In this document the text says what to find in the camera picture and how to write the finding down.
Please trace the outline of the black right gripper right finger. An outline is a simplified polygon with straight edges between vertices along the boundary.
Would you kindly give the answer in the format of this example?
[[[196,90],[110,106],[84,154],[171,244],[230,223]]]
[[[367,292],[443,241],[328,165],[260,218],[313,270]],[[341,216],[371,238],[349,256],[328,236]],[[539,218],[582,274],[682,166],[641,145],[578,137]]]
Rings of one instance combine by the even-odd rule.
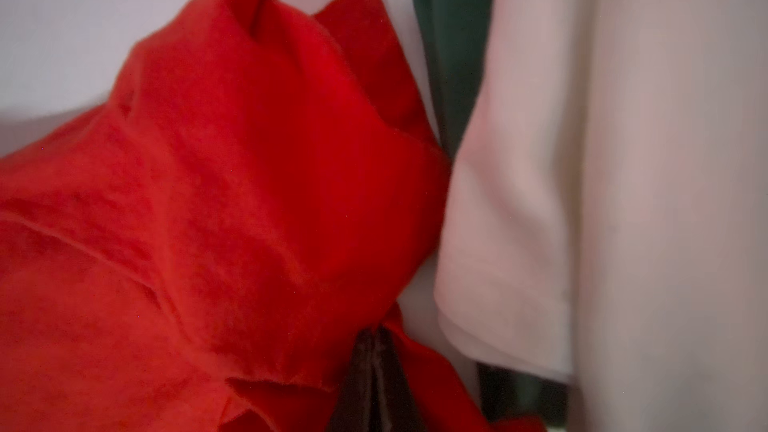
[[[383,327],[374,335],[373,430],[383,432],[424,432],[410,385],[400,363],[390,332]]]

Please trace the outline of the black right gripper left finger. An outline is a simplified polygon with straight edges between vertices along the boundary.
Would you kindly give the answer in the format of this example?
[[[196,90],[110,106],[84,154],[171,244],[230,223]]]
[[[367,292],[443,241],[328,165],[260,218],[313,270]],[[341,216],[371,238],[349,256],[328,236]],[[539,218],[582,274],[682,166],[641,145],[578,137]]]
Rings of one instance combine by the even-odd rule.
[[[357,337],[327,432],[365,432],[371,423],[373,396],[372,356],[374,335],[370,329]]]

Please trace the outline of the red t-shirt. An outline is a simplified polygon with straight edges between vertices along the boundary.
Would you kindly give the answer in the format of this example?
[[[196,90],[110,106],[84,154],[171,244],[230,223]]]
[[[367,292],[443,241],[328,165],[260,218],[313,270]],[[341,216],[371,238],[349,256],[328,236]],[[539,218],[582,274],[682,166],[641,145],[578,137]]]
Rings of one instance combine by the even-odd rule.
[[[491,423],[397,300],[450,165],[381,0],[191,0],[1,160],[5,431],[326,431],[392,335],[425,431]]]

